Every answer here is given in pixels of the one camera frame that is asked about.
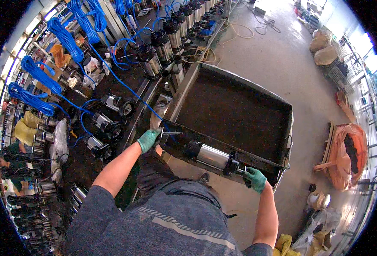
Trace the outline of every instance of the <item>worker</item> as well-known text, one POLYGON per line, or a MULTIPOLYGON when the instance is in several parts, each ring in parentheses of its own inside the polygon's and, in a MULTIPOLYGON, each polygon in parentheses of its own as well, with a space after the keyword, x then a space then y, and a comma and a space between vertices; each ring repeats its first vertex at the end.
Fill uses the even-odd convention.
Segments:
POLYGON ((209 174, 180 179, 160 157, 160 130, 146 131, 104 167, 67 231, 72 255, 272 255, 278 233, 273 188, 256 169, 245 177, 260 196, 252 245, 239 251, 209 174), (139 158, 142 197, 120 211, 114 197, 139 158))

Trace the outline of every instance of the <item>wooden plank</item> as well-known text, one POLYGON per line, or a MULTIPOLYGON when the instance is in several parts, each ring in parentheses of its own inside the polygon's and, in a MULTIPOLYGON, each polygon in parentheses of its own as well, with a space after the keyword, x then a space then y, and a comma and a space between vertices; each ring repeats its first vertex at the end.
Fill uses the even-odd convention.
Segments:
POLYGON ((336 125, 334 124, 334 121, 331 121, 331 125, 329 127, 329 135, 328 135, 328 140, 327 140, 327 146, 325 147, 325 153, 324 153, 324 157, 322 159, 322 164, 328 162, 329 160, 329 152, 330 152, 330 148, 331 148, 331 144, 332 144, 332 137, 334 136, 335 134, 335 131, 336 131, 336 125))

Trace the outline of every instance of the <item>wire mesh cage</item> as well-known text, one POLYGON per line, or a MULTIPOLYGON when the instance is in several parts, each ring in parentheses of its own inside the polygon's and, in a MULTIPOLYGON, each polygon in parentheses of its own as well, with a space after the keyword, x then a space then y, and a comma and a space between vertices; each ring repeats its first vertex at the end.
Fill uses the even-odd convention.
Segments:
POLYGON ((362 61, 359 55, 349 47, 342 47, 334 40, 332 45, 338 58, 325 66, 326 76, 337 84, 345 94, 350 95, 361 85, 362 61))

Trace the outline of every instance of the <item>orange plastic bag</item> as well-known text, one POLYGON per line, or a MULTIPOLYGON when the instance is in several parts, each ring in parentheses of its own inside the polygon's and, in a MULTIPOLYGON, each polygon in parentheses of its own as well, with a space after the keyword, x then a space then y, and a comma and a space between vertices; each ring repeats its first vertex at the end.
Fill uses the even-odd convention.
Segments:
POLYGON ((334 187, 340 191, 345 191, 356 186, 367 162, 366 133, 359 125, 343 124, 337 125, 330 147, 329 162, 314 166, 314 170, 326 171, 328 169, 334 187), (346 152, 344 140, 347 134, 352 138, 356 149, 357 173, 352 172, 351 159, 346 152))
POLYGON ((53 54, 57 68, 62 68, 66 63, 69 63, 72 58, 70 54, 63 54, 63 46, 59 44, 53 45, 50 49, 50 53, 53 54))

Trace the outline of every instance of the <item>coiled blue cable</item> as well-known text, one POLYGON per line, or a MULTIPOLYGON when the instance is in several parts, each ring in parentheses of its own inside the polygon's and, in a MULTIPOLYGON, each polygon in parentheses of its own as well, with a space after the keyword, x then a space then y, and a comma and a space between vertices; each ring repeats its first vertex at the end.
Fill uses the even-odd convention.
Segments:
POLYGON ((68 100, 65 96, 61 94, 62 88, 61 86, 53 79, 51 79, 43 70, 41 70, 32 60, 32 58, 28 55, 23 57, 22 59, 22 68, 25 69, 27 72, 29 72, 33 78, 41 82, 43 85, 45 85, 47 88, 49 88, 54 94, 57 94, 61 96, 63 99, 65 99, 68 103, 73 105, 74 107, 91 113, 88 110, 85 110, 83 108, 80 108, 73 104, 70 100, 68 100))
POLYGON ((67 48, 74 62, 83 60, 83 51, 76 45, 72 35, 62 26, 58 18, 51 18, 47 22, 47 28, 67 48))
POLYGON ((93 14, 94 29, 97 32, 103 32, 107 27, 107 21, 104 18, 104 12, 98 0, 87 0, 90 6, 89 14, 93 14))
POLYGON ((123 0, 116 0, 115 4, 116 4, 116 13, 120 15, 124 15, 126 10, 124 8, 123 0))
POLYGON ((27 90, 20 87, 16 82, 10 83, 7 90, 12 98, 16 98, 25 102, 27 105, 30 105, 35 109, 42 111, 47 116, 54 115, 55 109, 49 103, 39 99, 47 97, 47 93, 33 95, 27 90))
POLYGON ((87 34, 89 42, 96 44, 100 41, 99 37, 97 32, 93 29, 92 24, 90 24, 87 19, 86 14, 81 9, 82 4, 83 2, 81 0, 72 0, 67 4, 67 7, 73 13, 83 31, 87 34))

